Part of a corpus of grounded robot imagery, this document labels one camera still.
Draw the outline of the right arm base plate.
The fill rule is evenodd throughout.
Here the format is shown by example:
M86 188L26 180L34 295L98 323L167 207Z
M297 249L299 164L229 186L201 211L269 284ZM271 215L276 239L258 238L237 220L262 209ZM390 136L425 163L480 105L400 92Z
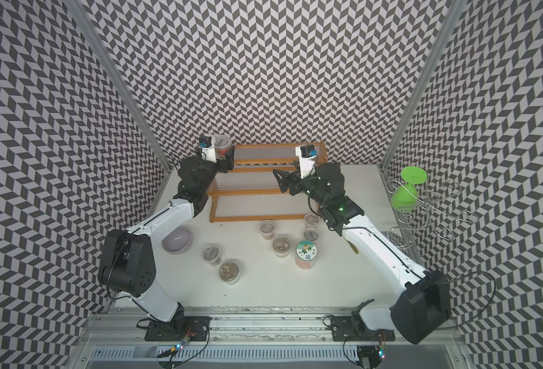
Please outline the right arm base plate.
M331 331L333 341L345 342L357 339L359 341L394 341L392 330L370 330L362 321L361 310L374 302L369 299L362 302L348 316L327 315L322 318L324 326Z

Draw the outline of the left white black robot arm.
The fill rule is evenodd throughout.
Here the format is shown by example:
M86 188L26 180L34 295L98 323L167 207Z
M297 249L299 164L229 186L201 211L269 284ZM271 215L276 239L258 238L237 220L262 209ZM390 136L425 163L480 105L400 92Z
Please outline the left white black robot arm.
M108 292L122 292L148 315L147 341L163 333L172 339L187 334L184 307L156 281L154 250L177 228L199 215L208 201L207 191L216 175L234 169L234 148L223 159L188 157L178 171L177 194L168 205L127 230L112 230L105 237L99 282Z

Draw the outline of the orange wooden tiered shelf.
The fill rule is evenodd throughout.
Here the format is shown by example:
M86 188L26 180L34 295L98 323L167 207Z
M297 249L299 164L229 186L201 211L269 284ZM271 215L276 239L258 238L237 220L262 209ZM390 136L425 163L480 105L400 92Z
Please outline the orange wooden tiered shelf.
M275 169L292 172L298 160L296 152L301 143L237 145L235 167L231 172L218 175L208 190L212 199L209 220L211 223L231 221L283 221L296 220L296 215L218 215L225 196L279 195L279 185L273 175Z

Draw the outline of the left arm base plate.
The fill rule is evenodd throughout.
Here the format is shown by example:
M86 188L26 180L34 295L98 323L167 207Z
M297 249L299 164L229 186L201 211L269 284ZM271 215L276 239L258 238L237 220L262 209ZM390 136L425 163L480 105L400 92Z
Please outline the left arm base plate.
M191 342L207 341L212 318L210 316L190 316L170 323L149 319L145 330L145 341L182 341L189 336Z

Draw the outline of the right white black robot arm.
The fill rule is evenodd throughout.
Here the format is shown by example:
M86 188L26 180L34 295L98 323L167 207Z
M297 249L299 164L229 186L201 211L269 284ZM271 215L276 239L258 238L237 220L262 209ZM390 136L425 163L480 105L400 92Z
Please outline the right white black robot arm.
M451 318L451 293L444 273L429 271L401 252L345 192L337 163L324 163L308 175L276 169L281 192L304 194L319 204L327 227L354 245L382 273L397 296L392 305L361 304L357 320L370 331L397 331L419 344Z

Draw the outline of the clear seed container red label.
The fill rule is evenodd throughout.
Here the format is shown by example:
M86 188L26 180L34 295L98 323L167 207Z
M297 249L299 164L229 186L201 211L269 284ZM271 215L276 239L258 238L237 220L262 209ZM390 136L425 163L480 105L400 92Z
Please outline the clear seed container red label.
M216 135L215 150L218 159L223 159L225 153L233 146L232 140L227 135Z

